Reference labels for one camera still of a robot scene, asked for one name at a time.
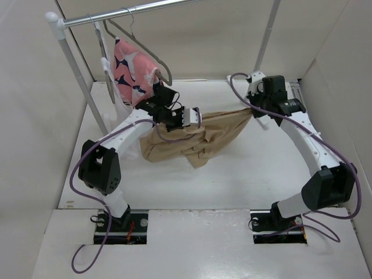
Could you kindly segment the beige t shirt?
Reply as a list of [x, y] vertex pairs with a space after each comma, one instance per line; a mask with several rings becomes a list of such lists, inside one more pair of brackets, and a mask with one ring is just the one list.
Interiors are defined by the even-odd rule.
[[140, 138], [141, 153], [151, 163], [184, 156], [197, 169], [232, 143], [245, 127], [246, 125], [241, 125], [226, 131], [204, 131], [186, 135], [183, 129], [168, 132], [165, 125], [160, 124]]

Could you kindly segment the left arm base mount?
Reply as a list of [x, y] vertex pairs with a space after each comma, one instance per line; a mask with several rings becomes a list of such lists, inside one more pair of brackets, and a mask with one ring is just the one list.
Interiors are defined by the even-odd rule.
[[[113, 217], [105, 244], [145, 245], [147, 242], [148, 217], [148, 210], [133, 210], [123, 224], [118, 218]], [[97, 215], [90, 217], [90, 221], [95, 224], [94, 244], [103, 243], [109, 224], [108, 214], [99, 210]]]

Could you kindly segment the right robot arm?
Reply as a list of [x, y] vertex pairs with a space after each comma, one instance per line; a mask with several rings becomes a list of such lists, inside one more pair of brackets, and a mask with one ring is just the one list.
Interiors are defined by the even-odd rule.
[[272, 204], [270, 225], [281, 229], [292, 217], [347, 202], [355, 184], [356, 170], [321, 143], [303, 103], [297, 98], [288, 98], [284, 76], [265, 76], [256, 71], [248, 77], [248, 83], [246, 98], [253, 108], [253, 116], [268, 115], [277, 123], [297, 147], [310, 174], [298, 194]]

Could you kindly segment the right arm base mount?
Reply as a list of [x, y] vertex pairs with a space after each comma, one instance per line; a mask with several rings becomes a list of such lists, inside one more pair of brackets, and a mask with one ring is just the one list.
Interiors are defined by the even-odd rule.
[[251, 210], [248, 227], [254, 244], [307, 244], [300, 215], [275, 223], [269, 210]]

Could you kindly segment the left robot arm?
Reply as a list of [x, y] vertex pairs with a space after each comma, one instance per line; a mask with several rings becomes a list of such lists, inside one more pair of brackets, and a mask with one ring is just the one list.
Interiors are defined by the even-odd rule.
[[104, 206], [103, 219], [116, 230], [126, 229], [131, 215], [130, 205], [119, 187], [120, 158], [135, 141], [158, 124], [164, 124], [169, 131], [188, 124], [189, 109], [173, 108], [178, 96], [177, 91], [156, 85], [150, 97], [134, 106], [124, 105], [127, 115], [111, 132], [97, 141], [88, 140], [82, 146], [74, 175], [100, 194], [95, 201]]

